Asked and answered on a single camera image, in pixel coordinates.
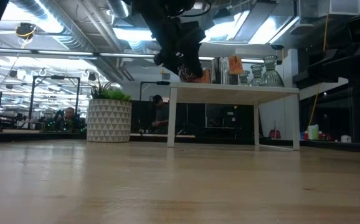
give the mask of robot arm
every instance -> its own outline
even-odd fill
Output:
[[[156,65],[163,65],[176,75],[186,68],[196,78],[203,76],[198,51],[205,33],[198,22],[181,23],[176,17],[192,9],[195,0],[127,0],[126,3],[131,3],[142,15],[161,46],[154,59]]]

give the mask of red object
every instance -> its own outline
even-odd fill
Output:
[[[275,128],[275,120],[274,120],[274,130],[270,130],[270,133],[268,136],[272,139],[281,139],[281,134],[279,130],[276,130]]]

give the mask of white shelf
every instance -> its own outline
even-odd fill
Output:
[[[178,103],[217,103],[228,105],[253,105],[268,103],[290,95],[299,94],[297,88],[218,85],[205,83],[171,83],[178,89]]]

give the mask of green plant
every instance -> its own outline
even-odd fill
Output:
[[[108,82],[105,85],[101,85],[100,79],[98,80],[98,86],[92,88],[93,99],[111,99],[111,100],[125,100],[131,101],[131,96],[124,94],[122,90],[111,90],[112,82]]]

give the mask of wooden floor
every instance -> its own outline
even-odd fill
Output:
[[[0,223],[360,223],[360,153],[0,144]]]

